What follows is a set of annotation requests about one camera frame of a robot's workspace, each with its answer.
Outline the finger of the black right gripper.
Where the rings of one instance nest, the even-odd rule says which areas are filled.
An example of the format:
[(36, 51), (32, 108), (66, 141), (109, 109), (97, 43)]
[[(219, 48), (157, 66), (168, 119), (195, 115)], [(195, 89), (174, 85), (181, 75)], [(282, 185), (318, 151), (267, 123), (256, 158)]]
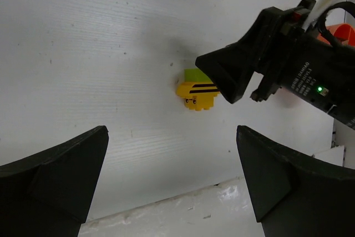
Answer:
[(195, 65), (231, 104), (239, 101), (255, 72), (262, 70), (258, 34), (245, 34), (238, 42), (198, 56)]

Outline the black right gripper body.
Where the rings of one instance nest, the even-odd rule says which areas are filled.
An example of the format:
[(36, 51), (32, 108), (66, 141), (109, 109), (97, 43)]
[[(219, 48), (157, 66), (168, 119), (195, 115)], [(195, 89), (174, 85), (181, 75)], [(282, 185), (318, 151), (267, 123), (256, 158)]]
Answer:
[(349, 128), (354, 128), (354, 46), (349, 36), (336, 37), (326, 27), (326, 18), (334, 9), (354, 15), (354, 3), (338, 2), (327, 8), (315, 26), (301, 29), (312, 12), (315, 0), (302, 0), (296, 8), (279, 18), (275, 35), (269, 35), (269, 47), (263, 53), (265, 69), (251, 98), (267, 100), (279, 88), (313, 105)]

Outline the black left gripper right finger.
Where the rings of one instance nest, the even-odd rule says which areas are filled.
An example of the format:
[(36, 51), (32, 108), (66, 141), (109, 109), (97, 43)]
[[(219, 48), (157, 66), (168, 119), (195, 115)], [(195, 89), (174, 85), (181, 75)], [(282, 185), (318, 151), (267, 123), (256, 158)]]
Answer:
[(354, 236), (354, 170), (239, 125), (236, 142), (265, 236)]

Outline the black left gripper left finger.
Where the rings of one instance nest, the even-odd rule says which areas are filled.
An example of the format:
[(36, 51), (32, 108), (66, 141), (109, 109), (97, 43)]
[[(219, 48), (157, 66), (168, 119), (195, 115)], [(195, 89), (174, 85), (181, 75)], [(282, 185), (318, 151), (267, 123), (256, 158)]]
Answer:
[(101, 125), (1, 166), (1, 236), (78, 236), (108, 142)]

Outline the lime green sloped lego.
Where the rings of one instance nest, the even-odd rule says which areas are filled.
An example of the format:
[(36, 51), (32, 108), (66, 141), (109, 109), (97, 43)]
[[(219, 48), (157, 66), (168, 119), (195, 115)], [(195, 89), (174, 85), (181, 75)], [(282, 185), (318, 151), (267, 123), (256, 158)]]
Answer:
[(198, 68), (185, 69), (184, 81), (193, 83), (212, 83), (211, 79)]

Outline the yellow striped lego piece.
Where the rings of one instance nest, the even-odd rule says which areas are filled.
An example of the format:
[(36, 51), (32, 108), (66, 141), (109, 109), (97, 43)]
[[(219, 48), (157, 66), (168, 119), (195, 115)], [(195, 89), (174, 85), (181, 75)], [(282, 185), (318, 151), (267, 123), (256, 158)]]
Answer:
[(209, 110), (214, 106), (214, 99), (220, 91), (212, 82), (183, 82), (176, 95), (183, 99), (184, 106), (189, 110)]

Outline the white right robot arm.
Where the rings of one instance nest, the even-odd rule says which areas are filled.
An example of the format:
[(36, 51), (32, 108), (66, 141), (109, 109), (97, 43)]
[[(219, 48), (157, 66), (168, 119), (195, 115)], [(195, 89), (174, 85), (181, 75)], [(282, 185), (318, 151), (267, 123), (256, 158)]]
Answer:
[(197, 57), (195, 64), (229, 103), (241, 99), (252, 75), (260, 73), (254, 101), (285, 88), (354, 128), (354, 47), (326, 26), (334, 9), (354, 15), (350, 0), (302, 0), (285, 11), (266, 8), (238, 42)]

